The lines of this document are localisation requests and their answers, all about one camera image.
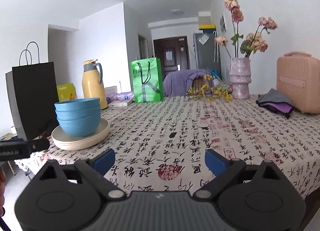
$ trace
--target ceiling light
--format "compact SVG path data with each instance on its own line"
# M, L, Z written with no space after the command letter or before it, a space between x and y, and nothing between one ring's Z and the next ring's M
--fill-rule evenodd
M171 11L172 14L176 14L176 15L181 15L183 14L184 12L180 9L174 9Z

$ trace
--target doorway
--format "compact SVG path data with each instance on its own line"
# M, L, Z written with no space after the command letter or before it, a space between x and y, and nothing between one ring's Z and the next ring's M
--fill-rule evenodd
M141 35L138 35L139 38L139 55L140 59L148 58L148 41Z
M189 69L188 42L186 36L153 41L155 55L160 59L163 79L173 71Z

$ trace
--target brown door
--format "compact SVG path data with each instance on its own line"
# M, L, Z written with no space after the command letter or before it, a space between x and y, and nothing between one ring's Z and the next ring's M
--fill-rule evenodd
M154 40L155 55L160 59L163 79L172 71L189 69L187 37Z

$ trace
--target blue bowl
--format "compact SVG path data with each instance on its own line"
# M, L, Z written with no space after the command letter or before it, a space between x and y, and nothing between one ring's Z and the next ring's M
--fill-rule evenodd
M100 113L75 120L60 120L62 130L74 137L86 137L96 131L100 124Z
M59 112L56 110L56 114L59 120L65 120L65 121L80 119L83 117L87 117L89 115L96 115L97 113L99 115L101 114L100 105L97 105L92 108L74 110L74 111L68 111L68 112Z
M95 107L100 104L100 98L81 98L75 100L68 100L64 102L55 103L56 111L69 112L75 110L82 110Z

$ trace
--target yellow box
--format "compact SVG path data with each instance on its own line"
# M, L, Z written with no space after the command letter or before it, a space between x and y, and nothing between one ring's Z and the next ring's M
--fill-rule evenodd
M199 29L215 29L216 25L215 24L199 24Z
M71 84L57 86L59 102L77 99L76 88Z

